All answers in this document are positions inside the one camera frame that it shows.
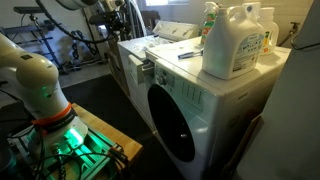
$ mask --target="wooden platform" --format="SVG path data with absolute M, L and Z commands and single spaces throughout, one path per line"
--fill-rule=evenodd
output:
M 123 147 L 125 155 L 128 156 L 129 166 L 142 152 L 142 145 L 135 140 L 123 134 L 116 128 L 110 126 L 81 106 L 72 104 L 72 107 L 74 108 L 78 116 L 83 120 L 83 122 L 86 123 L 89 127 L 97 130 L 114 143 L 117 143 Z

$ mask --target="jug handle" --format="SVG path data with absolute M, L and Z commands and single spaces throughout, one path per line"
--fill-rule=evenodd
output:
M 242 6 L 232 6 L 227 9 L 227 13 L 229 15 L 230 20 L 245 20 L 247 19 L 247 13 Z

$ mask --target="washer door glass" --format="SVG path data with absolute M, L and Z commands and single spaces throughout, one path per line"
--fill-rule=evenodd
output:
M 171 96 L 159 85 L 148 91 L 151 115 L 167 148 L 181 161 L 192 161 L 195 147 L 186 120 Z

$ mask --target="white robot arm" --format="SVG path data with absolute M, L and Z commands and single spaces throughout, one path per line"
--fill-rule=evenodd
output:
M 35 117 L 32 123 L 40 127 L 44 147 L 59 144 L 60 150 L 67 153 L 80 146 L 88 127 L 62 93 L 56 66 L 41 55 L 23 50 L 1 33 L 0 49 L 0 76 L 13 86 Z M 39 141 L 34 132 L 28 148 L 35 158 L 40 155 Z

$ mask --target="laundry room appliance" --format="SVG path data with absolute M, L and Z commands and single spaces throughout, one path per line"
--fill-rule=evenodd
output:
M 194 38 L 198 35 L 196 24 L 159 21 L 153 30 L 154 35 L 118 42 L 119 52 L 130 100 L 143 117 L 149 128 L 154 131 L 149 111 L 145 81 L 153 81 L 154 64 L 146 58 L 145 51 L 159 44 Z
M 201 70 L 200 38 L 146 51 L 155 63 L 148 103 L 156 136 L 185 179 L 213 179 L 236 149 L 251 119 L 258 115 L 290 49 L 261 56 L 256 68 L 231 80 Z

